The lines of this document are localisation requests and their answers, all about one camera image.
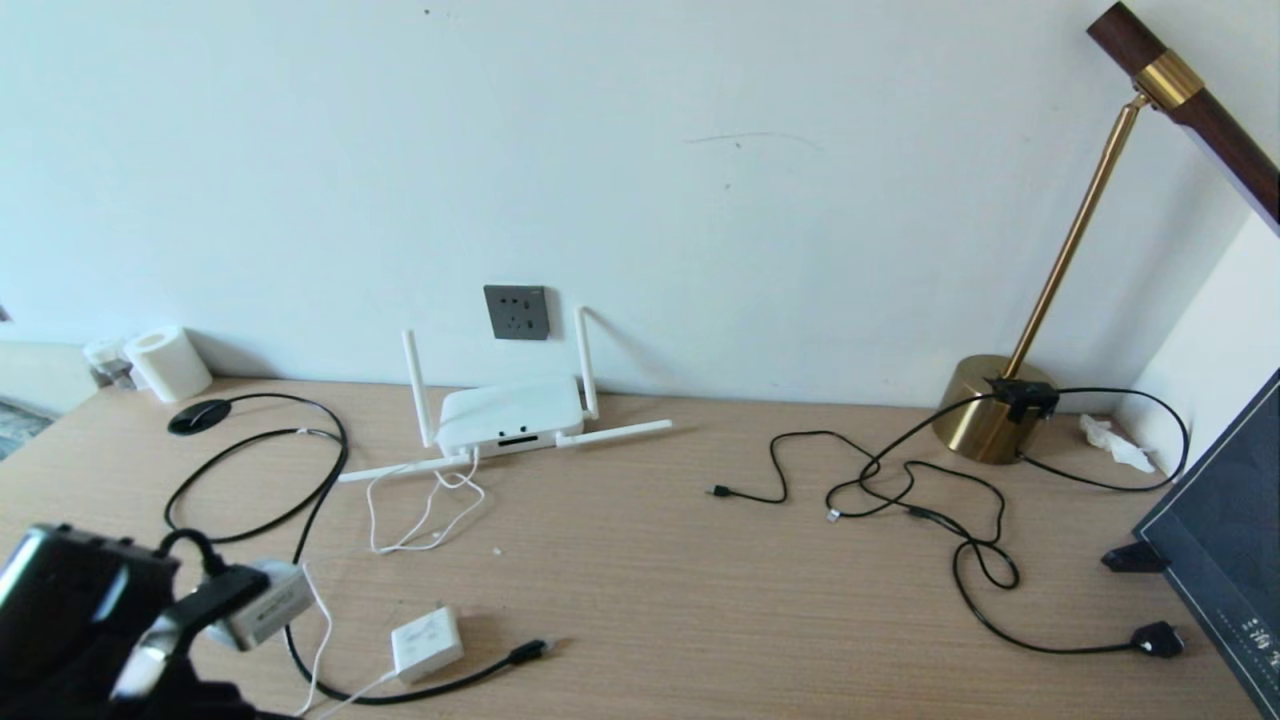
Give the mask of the white square power adapter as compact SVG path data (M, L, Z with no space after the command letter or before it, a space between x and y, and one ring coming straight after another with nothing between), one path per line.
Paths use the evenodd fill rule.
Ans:
M442 605L390 633L394 678L412 685L465 657L454 607Z

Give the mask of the white router with four antennas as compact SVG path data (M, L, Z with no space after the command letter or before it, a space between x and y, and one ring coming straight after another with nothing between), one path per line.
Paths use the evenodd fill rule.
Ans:
M475 387L447 395L438 414L429 407L415 333L404 329L401 340L419 433L425 448L440 457L388 468L344 471L338 482L371 482L392 474L440 471L475 464L481 459L540 448L577 448L649 436L673 429L671 419L644 421L604 430L588 430L600 416L600 405L588 334L589 307L573 311L579 347L579 374L527 377L497 386Z

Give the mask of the black oval desk grommet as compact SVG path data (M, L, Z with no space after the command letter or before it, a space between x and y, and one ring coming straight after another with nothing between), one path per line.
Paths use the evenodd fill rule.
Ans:
M232 405L233 402L228 398L210 398L192 404L169 420L166 430L179 437L206 432L230 415Z

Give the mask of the grey patterned cloth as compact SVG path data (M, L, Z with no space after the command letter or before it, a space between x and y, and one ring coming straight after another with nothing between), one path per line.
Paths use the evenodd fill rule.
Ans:
M12 456L55 420L0 398L0 461Z

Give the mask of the white toilet paper roll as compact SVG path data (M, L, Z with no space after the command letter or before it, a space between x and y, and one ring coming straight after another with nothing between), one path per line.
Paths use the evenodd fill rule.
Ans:
M145 384L164 404L178 404L206 391L212 373L187 331L165 325L128 340L123 351Z

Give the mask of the small clear jar white lid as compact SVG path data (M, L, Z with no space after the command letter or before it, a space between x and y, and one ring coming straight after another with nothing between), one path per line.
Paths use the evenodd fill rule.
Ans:
M137 389L132 377L133 364L125 355L123 340L96 340L86 343L81 351L99 388Z

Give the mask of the black junction box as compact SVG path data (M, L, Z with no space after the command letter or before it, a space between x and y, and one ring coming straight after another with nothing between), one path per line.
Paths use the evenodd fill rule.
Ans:
M1050 382L1002 377L988 382L992 398L1005 406L1005 419L1012 424L1048 419L1059 406L1059 388Z

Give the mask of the crumpled white tissue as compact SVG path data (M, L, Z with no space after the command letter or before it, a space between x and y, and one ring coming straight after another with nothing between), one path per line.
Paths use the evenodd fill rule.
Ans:
M1155 473L1155 465L1146 450L1115 432L1111 421L1082 414L1078 427L1089 446L1105 451L1115 462L1146 474Z

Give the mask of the dark blue framed board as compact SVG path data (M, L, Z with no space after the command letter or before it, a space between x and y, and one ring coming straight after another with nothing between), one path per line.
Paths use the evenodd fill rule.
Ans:
M1134 536L1263 720L1280 720L1280 368Z

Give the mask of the grey wall socket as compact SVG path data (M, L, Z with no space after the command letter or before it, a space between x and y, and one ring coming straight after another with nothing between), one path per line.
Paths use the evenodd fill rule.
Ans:
M485 284L492 332L497 340L547 341L550 319L540 284Z

